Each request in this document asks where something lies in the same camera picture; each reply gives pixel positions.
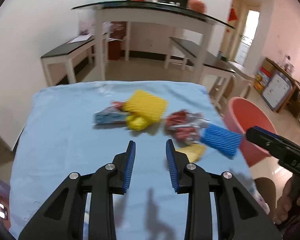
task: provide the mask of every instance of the silver screw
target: silver screw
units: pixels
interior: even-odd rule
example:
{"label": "silver screw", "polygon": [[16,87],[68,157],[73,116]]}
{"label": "silver screw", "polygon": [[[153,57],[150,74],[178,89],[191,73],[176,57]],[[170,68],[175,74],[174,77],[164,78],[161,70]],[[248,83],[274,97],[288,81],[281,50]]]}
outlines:
{"label": "silver screw", "polygon": [[115,166],[113,163],[108,163],[106,165],[106,170],[108,170],[108,171],[112,171],[114,168],[115,168]]}
{"label": "silver screw", "polygon": [[193,164],[193,163],[187,164],[187,169],[188,169],[188,170],[194,170],[196,167],[197,167],[197,166],[195,166],[195,164]]}
{"label": "silver screw", "polygon": [[73,173],[71,173],[71,174],[69,175],[69,178],[70,178],[70,179],[76,179],[77,177],[79,177],[79,174],[76,173],[76,172],[73,172]]}
{"label": "silver screw", "polygon": [[231,174],[231,172],[229,172],[229,171],[224,172],[224,173],[223,173],[223,176],[224,176],[226,179],[231,179],[231,178],[232,178],[232,174]]}

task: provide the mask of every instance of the blue tablecloth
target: blue tablecloth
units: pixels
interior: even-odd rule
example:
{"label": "blue tablecloth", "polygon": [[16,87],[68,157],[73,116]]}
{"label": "blue tablecloth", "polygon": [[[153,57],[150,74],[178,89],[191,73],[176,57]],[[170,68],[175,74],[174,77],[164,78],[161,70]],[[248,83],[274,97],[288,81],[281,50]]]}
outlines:
{"label": "blue tablecloth", "polygon": [[[107,81],[41,90],[34,96],[12,167],[10,232],[15,238],[66,176],[73,171],[81,175],[95,172],[134,140],[136,158],[130,189],[125,196],[114,196],[117,239],[184,239],[188,196],[177,195],[171,186],[165,155],[170,136],[163,122],[143,132],[120,125],[94,127],[92,122],[94,112],[108,107],[111,101],[127,100],[135,89],[168,100],[165,116],[188,109],[203,112],[206,119],[225,127],[205,87],[193,83]],[[241,152],[230,160],[208,147],[197,164],[215,174],[231,171],[254,193],[255,185]],[[215,235],[216,223],[214,212]]]}

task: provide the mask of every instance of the pink plastic basin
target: pink plastic basin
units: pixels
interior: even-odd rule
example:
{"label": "pink plastic basin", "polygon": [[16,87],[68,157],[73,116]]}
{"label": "pink plastic basin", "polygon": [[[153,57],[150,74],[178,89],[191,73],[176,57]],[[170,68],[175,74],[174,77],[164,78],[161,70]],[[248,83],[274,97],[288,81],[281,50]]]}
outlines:
{"label": "pink plastic basin", "polygon": [[250,143],[245,138],[247,129],[255,125],[269,132],[277,133],[266,114],[254,103],[240,97],[231,98],[223,121],[230,131],[243,135],[240,150],[249,167],[270,156],[268,151]]}

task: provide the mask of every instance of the blue sponge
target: blue sponge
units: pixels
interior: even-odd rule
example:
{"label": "blue sponge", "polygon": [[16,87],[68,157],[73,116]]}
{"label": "blue sponge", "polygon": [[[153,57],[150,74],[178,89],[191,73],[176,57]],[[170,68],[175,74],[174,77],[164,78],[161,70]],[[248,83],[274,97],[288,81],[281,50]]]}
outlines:
{"label": "blue sponge", "polygon": [[236,155],[242,135],[210,124],[201,130],[200,141],[207,146],[219,150],[228,158]]}

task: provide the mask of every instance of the yellow sponge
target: yellow sponge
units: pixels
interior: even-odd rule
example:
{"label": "yellow sponge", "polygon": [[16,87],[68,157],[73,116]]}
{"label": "yellow sponge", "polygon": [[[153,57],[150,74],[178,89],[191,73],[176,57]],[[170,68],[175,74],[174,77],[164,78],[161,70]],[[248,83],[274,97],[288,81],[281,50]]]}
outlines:
{"label": "yellow sponge", "polygon": [[167,100],[136,90],[124,104],[123,110],[144,117],[151,122],[159,122],[167,108]]}

